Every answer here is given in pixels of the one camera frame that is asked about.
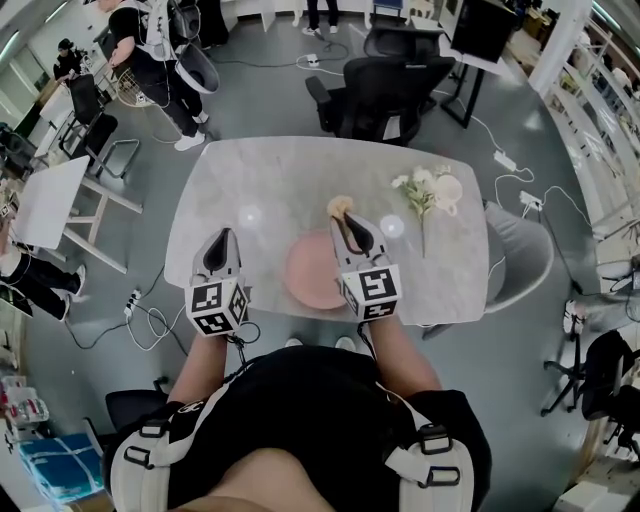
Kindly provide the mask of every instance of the black pants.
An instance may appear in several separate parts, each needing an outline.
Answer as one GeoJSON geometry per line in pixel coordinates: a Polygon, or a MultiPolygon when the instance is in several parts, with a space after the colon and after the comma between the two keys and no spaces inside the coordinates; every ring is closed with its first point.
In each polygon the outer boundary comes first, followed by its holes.
{"type": "MultiPolygon", "coordinates": [[[[329,25],[338,25],[338,0],[327,0],[329,7],[329,25]]],[[[307,8],[309,9],[309,28],[315,30],[320,24],[320,16],[318,15],[318,0],[307,0],[307,8]]]]}
{"type": "Polygon", "coordinates": [[[64,301],[51,289],[76,293],[80,286],[77,275],[67,274],[48,261],[29,258],[28,254],[22,255],[18,268],[4,281],[58,320],[64,315],[64,301]]]}
{"type": "Polygon", "coordinates": [[[162,110],[173,119],[182,134],[193,137],[198,131],[198,124],[193,120],[193,117],[199,116],[202,112],[202,101],[198,91],[193,90],[185,83],[176,73],[175,67],[175,61],[167,62],[168,87],[166,80],[157,80],[157,76],[154,82],[150,82],[148,77],[138,78],[138,74],[136,74],[136,79],[142,92],[162,107],[162,110]]]}

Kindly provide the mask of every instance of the extension cord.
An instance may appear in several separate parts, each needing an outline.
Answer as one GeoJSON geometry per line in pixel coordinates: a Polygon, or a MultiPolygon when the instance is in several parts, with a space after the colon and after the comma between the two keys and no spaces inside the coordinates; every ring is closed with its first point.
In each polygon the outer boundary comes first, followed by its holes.
{"type": "Polygon", "coordinates": [[[310,53],[306,57],[309,66],[311,66],[312,68],[317,68],[320,66],[320,61],[318,60],[318,56],[315,53],[310,53]]]}
{"type": "Polygon", "coordinates": [[[133,316],[133,310],[138,305],[138,302],[140,302],[141,298],[142,292],[137,288],[133,290],[131,296],[129,297],[129,300],[127,301],[127,304],[124,307],[124,316],[127,320],[131,320],[131,317],[133,316]]]}
{"type": "Polygon", "coordinates": [[[511,158],[509,158],[502,151],[498,151],[496,149],[496,152],[493,154],[493,159],[496,162],[498,162],[499,164],[501,164],[504,167],[506,167],[507,170],[509,170],[510,172],[516,172],[516,169],[517,169],[518,166],[516,165],[516,163],[513,160],[511,160],[511,158]]]}
{"type": "Polygon", "coordinates": [[[542,201],[536,196],[529,194],[529,192],[525,192],[524,190],[520,191],[520,202],[527,208],[533,208],[539,212],[542,211],[542,201]]]}

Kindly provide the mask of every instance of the shoulder strap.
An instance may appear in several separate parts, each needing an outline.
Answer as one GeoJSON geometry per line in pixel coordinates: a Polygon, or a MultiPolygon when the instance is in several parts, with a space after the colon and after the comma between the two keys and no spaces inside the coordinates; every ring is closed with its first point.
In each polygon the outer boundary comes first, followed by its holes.
{"type": "Polygon", "coordinates": [[[409,409],[419,442],[398,446],[385,461],[400,480],[400,512],[470,512],[474,474],[471,455],[446,430],[431,423],[401,396],[378,384],[409,409]]]}

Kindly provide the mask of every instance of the white pillar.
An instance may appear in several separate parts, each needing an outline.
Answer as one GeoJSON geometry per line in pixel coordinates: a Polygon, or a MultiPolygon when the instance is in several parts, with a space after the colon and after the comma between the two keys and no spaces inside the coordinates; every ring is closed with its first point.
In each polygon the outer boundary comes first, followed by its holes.
{"type": "Polygon", "coordinates": [[[551,39],[537,66],[529,77],[529,83],[540,96],[545,96],[558,77],[578,40],[578,36],[591,13],[592,0],[565,2],[551,39]]]}

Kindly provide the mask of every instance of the ceiling light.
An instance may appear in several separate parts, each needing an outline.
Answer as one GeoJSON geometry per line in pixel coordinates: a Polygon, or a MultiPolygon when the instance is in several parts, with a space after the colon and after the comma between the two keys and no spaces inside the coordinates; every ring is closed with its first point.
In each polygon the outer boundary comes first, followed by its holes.
{"type": "Polygon", "coordinates": [[[622,30],[622,27],[618,24],[616,20],[614,20],[611,15],[605,11],[598,2],[593,2],[593,10],[596,12],[598,16],[604,19],[610,25],[613,25],[618,30],[622,30]]]}
{"type": "Polygon", "coordinates": [[[7,53],[9,53],[11,46],[13,45],[13,43],[15,43],[16,39],[18,39],[18,34],[20,34],[19,30],[17,30],[16,33],[9,38],[9,40],[7,41],[7,44],[4,46],[4,49],[2,50],[2,52],[0,52],[0,60],[2,60],[2,58],[7,53]]]}
{"type": "Polygon", "coordinates": [[[60,7],[58,7],[55,11],[53,11],[49,17],[44,20],[45,23],[49,23],[53,18],[55,18],[56,14],[58,14],[62,9],[65,8],[65,6],[69,3],[69,0],[67,0],[66,2],[64,2],[60,7]]]}

